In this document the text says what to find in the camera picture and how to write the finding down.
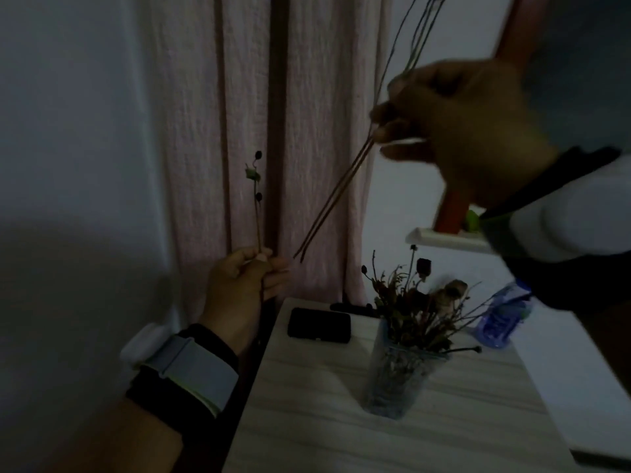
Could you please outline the person's left hand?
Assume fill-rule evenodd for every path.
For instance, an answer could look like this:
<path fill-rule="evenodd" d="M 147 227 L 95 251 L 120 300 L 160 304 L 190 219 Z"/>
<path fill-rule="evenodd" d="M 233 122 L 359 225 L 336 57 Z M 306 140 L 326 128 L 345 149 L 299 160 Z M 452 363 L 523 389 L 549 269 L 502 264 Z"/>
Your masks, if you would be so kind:
<path fill-rule="evenodd" d="M 216 334 L 240 356 L 253 342 L 262 304 L 276 297 L 290 279 L 290 263 L 272 254 L 231 269 L 231 254 L 209 272 L 206 303 L 198 323 Z"/>

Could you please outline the person's right hand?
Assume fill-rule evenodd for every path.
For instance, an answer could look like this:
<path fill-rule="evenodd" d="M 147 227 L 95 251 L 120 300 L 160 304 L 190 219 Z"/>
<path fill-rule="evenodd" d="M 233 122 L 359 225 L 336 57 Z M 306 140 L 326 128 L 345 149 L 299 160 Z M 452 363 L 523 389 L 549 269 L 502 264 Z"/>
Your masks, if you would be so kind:
<path fill-rule="evenodd" d="M 445 65 L 435 89 L 446 98 L 446 161 L 431 164 L 469 203 L 500 206 L 552 166 L 559 153 L 536 124 L 513 66 L 492 59 L 436 63 Z M 419 147 L 424 141 L 380 144 L 381 153 L 383 147 Z"/>

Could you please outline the short budded flower stem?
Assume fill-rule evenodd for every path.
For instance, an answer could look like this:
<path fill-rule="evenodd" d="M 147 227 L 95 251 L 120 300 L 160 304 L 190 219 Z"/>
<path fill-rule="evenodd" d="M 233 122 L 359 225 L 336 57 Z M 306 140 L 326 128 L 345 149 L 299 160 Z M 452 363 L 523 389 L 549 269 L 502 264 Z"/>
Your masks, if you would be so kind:
<path fill-rule="evenodd" d="M 262 150 L 257 150 L 254 155 L 254 159 L 251 166 L 245 164 L 245 177 L 252 182 L 253 189 L 253 202 L 254 202 L 254 222 L 256 226 L 256 241 L 257 249 L 261 253 L 263 251 L 263 238 L 261 234 L 261 203 L 263 201 L 263 194 L 259 187 L 261 184 L 261 174 L 258 171 L 257 163 L 263 158 Z"/>

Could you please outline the bundle of long thin stems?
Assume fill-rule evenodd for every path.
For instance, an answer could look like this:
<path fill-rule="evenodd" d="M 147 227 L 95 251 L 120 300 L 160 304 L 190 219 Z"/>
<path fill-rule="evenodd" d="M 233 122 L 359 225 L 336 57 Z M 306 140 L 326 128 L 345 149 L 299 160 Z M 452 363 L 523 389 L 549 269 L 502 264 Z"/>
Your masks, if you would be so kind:
<path fill-rule="evenodd" d="M 406 26 L 408 18 L 410 14 L 413 12 L 414 7 L 418 0 L 412 0 L 409 4 L 402 20 L 399 23 L 398 29 L 394 36 L 393 41 L 390 44 L 390 51 L 387 56 L 386 63 L 384 67 L 379 71 L 380 78 L 379 82 L 376 85 L 373 96 L 373 105 L 376 106 L 381 98 L 381 94 L 383 92 L 384 81 L 386 79 L 387 71 L 389 69 L 391 60 L 396 53 L 399 43 L 399 37 L 401 31 Z M 430 38 L 430 34 L 433 31 L 435 23 L 438 20 L 439 14 L 446 3 L 446 0 L 427 0 L 423 12 L 418 16 L 416 20 L 414 32 L 411 37 L 411 41 L 409 43 L 409 54 L 408 59 L 406 61 L 406 65 L 404 68 L 404 72 L 409 72 L 415 69 L 420 61 L 421 54 L 427 42 Z M 310 230 L 307 232 L 304 240 L 300 244 L 298 250 L 293 255 L 293 259 L 299 259 L 299 262 L 304 262 L 304 258 L 308 252 L 309 247 L 311 246 L 313 240 L 319 233 L 323 224 L 327 220 L 327 218 L 331 215 L 335 206 L 338 205 L 341 198 L 345 194 L 348 187 L 351 185 L 354 177 L 358 174 L 359 169 L 362 167 L 364 161 L 366 160 L 370 150 L 374 146 L 374 136 L 372 134 L 372 127 L 368 128 L 367 137 L 356 154 L 355 158 L 352 160 L 350 166 L 346 169 L 346 171 L 342 174 L 341 178 L 335 184 L 332 192 L 329 194 L 326 199 L 324 205 L 321 210 L 318 212 L 314 222 L 312 223 Z"/>

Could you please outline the person's left forearm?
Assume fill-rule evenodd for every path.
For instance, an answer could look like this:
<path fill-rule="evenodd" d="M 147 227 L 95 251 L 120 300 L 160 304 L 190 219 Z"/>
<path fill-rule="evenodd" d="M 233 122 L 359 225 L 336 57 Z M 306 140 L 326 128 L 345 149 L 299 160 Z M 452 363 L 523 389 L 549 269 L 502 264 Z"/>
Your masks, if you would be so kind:
<path fill-rule="evenodd" d="M 182 437 L 128 398 L 79 432 L 44 473 L 171 473 Z"/>

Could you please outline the person's right forearm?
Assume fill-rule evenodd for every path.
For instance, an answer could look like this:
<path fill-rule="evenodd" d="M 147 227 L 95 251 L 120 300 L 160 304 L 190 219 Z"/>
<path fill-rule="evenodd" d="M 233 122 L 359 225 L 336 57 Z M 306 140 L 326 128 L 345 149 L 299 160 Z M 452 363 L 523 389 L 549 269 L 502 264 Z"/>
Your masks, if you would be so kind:
<path fill-rule="evenodd" d="M 631 299 L 574 315 L 631 397 Z"/>

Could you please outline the black phone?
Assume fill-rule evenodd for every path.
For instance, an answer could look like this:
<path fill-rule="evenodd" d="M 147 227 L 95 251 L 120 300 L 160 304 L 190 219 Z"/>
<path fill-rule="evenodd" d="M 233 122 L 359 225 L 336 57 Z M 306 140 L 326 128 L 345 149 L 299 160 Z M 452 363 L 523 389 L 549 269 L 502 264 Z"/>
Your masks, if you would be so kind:
<path fill-rule="evenodd" d="M 294 308 L 287 334 L 295 339 L 348 344 L 351 340 L 351 316 L 337 311 Z"/>

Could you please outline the small black object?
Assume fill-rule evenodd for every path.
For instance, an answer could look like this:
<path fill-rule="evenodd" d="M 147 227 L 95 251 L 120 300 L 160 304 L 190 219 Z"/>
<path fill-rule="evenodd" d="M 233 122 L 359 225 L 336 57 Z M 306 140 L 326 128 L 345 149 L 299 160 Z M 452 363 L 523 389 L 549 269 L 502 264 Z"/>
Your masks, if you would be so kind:
<path fill-rule="evenodd" d="M 352 315 L 358 315 L 363 317 L 370 318 L 379 318 L 380 315 L 372 306 L 372 304 L 368 303 L 366 305 L 354 305 L 350 303 L 332 303 L 329 306 L 331 311 L 337 311 Z"/>

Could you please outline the white shelf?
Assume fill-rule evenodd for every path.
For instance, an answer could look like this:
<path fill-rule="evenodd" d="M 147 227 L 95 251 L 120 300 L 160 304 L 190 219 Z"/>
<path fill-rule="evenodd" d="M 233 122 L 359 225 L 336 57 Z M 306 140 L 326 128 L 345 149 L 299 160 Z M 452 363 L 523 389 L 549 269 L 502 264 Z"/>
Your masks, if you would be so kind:
<path fill-rule="evenodd" d="M 440 233 L 430 228 L 415 228 L 405 238 L 405 243 L 416 246 L 446 248 L 463 252 L 494 255 L 495 251 L 479 233 Z"/>

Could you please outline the grey and black wrist band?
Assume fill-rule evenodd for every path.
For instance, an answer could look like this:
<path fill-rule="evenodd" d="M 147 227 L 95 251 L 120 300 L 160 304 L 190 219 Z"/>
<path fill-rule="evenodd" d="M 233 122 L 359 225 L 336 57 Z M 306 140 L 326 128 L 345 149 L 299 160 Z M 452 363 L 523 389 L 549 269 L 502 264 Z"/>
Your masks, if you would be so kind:
<path fill-rule="evenodd" d="M 177 334 L 148 324 L 122 349 L 138 373 L 126 398 L 181 435 L 184 443 L 213 436 L 239 380 L 239 360 L 208 328 L 193 324 Z"/>

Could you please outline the pink curtain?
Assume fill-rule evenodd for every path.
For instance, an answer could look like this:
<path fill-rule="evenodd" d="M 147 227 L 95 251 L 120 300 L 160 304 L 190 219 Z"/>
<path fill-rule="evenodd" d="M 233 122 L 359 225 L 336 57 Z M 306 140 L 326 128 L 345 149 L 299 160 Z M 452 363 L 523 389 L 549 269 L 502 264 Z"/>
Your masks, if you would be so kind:
<path fill-rule="evenodd" d="M 388 51 L 392 0 L 136 0 L 152 55 L 157 135 L 180 271 L 201 315 L 208 270 L 257 245 L 290 258 L 362 147 Z M 364 301 L 359 267 L 374 150 L 280 295 Z"/>

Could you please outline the dried flower bouquet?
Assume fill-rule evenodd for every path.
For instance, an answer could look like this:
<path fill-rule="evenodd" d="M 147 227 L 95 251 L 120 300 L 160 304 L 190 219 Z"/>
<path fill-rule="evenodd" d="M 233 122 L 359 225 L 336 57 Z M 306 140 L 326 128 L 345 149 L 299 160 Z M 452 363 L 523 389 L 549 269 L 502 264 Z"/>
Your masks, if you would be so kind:
<path fill-rule="evenodd" d="M 362 275 L 367 278 L 374 290 L 374 307 L 378 317 L 385 321 L 386 339 L 394 346 L 407 348 L 431 355 L 450 356 L 461 352 L 482 353 L 480 346 L 456 348 L 453 338 L 477 320 L 494 301 L 515 303 L 530 300 L 531 293 L 509 294 L 506 287 L 481 302 L 478 306 L 465 311 L 474 286 L 464 281 L 453 279 L 443 286 L 428 293 L 420 290 L 421 284 L 432 272 L 430 259 L 417 257 L 418 247 L 409 247 L 411 257 L 408 264 L 398 265 L 390 275 L 377 274 L 375 267 L 376 253 L 373 252 L 368 273 L 366 265 L 361 266 Z"/>

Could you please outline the clear glass vase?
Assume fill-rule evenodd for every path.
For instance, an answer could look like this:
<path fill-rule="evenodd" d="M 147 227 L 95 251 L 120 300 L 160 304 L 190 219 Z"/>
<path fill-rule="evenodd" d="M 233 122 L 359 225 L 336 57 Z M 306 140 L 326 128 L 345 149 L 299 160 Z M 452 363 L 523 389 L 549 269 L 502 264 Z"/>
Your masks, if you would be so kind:
<path fill-rule="evenodd" d="M 403 347 L 387 334 L 387 322 L 381 319 L 360 405 L 367 413 L 400 420 L 414 406 L 430 376 L 451 355 Z"/>

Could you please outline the white and black wrist band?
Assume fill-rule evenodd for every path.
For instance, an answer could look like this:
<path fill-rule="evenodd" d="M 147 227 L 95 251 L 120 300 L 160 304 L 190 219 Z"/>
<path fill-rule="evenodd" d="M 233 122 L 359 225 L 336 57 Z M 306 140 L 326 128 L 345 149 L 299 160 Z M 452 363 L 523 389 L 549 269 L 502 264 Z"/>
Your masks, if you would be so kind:
<path fill-rule="evenodd" d="M 631 152 L 575 147 L 480 217 L 515 279 L 550 308 L 631 300 Z"/>

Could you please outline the blue plastic bottle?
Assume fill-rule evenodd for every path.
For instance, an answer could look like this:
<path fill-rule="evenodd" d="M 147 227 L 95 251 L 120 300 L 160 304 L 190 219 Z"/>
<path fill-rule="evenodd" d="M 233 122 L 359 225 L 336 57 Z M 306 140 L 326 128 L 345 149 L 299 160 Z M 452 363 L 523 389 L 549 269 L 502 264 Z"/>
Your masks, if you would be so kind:
<path fill-rule="evenodd" d="M 483 346 L 506 348 L 512 333 L 532 312 L 531 288 L 520 279 L 496 292 L 492 302 L 474 329 L 474 338 Z"/>

